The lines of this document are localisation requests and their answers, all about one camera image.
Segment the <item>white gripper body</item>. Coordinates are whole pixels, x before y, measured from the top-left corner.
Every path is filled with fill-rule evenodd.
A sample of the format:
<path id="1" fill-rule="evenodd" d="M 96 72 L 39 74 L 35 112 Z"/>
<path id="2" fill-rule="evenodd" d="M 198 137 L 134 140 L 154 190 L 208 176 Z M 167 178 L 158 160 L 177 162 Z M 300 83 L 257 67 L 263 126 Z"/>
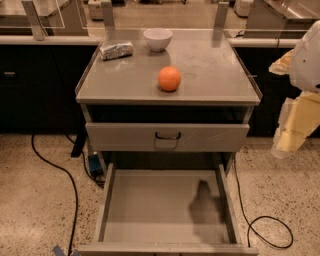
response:
<path id="1" fill-rule="evenodd" d="M 291 84 L 302 91 L 320 92 L 320 20 L 297 42 L 289 77 Z"/>

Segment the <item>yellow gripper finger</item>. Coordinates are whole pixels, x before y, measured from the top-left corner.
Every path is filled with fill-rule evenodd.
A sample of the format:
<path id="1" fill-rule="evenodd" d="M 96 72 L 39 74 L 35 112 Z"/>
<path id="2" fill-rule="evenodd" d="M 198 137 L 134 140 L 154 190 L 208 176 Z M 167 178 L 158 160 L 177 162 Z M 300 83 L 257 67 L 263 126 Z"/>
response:
<path id="1" fill-rule="evenodd" d="M 320 126 L 320 94 L 302 92 L 295 99 L 287 98 L 278 124 L 271 152 L 276 158 L 284 159 L 296 153 Z"/>
<path id="2" fill-rule="evenodd" d="M 269 67 L 269 71 L 276 75 L 288 75 L 291 67 L 293 52 L 294 50 L 290 50 L 281 58 L 273 62 Z"/>

